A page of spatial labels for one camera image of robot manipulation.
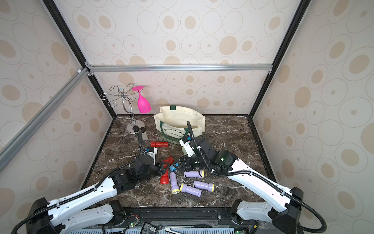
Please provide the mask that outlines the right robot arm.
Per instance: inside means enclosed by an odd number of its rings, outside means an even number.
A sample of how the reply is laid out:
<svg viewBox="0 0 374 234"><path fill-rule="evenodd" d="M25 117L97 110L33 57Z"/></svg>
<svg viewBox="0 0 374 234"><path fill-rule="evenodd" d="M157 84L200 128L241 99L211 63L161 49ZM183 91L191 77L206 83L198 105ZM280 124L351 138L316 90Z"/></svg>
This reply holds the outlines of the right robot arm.
<svg viewBox="0 0 374 234"><path fill-rule="evenodd" d="M239 202L235 214L242 220L271 222L285 234L321 234L326 231L326 221L303 201L301 189L290 189L273 182L230 151L216 151L202 135L194 135L190 122L187 122L186 134L180 139L180 145L185 150L185 155L178 160L181 172L202 168L213 176L226 177L243 185L264 200L262 203ZM303 209L312 213L320 221L321 227L313 229L302 226L299 220Z"/></svg>

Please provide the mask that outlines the red flashlight bottom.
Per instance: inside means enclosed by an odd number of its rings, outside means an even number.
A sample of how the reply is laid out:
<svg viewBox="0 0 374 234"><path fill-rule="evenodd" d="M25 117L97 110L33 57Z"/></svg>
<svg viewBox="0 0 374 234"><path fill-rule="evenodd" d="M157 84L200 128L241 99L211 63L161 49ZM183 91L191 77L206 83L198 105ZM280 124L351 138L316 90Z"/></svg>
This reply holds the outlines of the red flashlight bottom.
<svg viewBox="0 0 374 234"><path fill-rule="evenodd" d="M169 184L169 176L168 176L168 169L160 178L160 184Z"/></svg>

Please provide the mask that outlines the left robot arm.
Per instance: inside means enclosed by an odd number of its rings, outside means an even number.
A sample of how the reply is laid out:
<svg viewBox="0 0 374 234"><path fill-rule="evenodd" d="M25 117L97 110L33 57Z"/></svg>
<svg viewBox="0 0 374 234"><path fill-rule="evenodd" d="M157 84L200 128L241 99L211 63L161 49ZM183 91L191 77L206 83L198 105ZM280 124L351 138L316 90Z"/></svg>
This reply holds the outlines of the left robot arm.
<svg viewBox="0 0 374 234"><path fill-rule="evenodd" d="M88 207L132 190L141 181L161 176L164 169L155 160L157 153L155 147L139 147L134 161L112 170L98 183L60 199L47 201L41 198L35 201L29 215L11 232L18 233L22 226L26 227L28 234L61 234L67 231L73 218Z"/></svg>

